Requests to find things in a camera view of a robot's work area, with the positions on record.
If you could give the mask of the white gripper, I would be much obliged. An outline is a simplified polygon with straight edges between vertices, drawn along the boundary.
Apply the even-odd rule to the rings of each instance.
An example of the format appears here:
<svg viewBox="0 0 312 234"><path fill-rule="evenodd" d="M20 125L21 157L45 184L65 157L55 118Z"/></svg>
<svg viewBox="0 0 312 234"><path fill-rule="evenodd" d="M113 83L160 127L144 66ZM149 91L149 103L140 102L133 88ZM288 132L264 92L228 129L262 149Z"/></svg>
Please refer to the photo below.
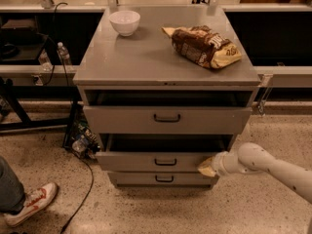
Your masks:
<svg viewBox="0 0 312 234"><path fill-rule="evenodd" d="M197 168L197 170L203 176L214 177L229 176L235 174L238 168L237 155L230 152L220 152L214 157L210 157L203 161Z"/></svg>

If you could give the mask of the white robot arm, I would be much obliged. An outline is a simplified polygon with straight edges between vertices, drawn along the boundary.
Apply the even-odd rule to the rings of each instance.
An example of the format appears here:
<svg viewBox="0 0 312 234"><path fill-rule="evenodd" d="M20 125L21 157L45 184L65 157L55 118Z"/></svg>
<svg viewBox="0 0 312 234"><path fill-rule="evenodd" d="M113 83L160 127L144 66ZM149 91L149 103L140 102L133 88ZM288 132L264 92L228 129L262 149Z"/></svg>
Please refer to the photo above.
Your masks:
<svg viewBox="0 0 312 234"><path fill-rule="evenodd" d="M236 151L217 153L197 170L208 177L266 173L312 204L312 171L277 159L255 143L246 142Z"/></svg>

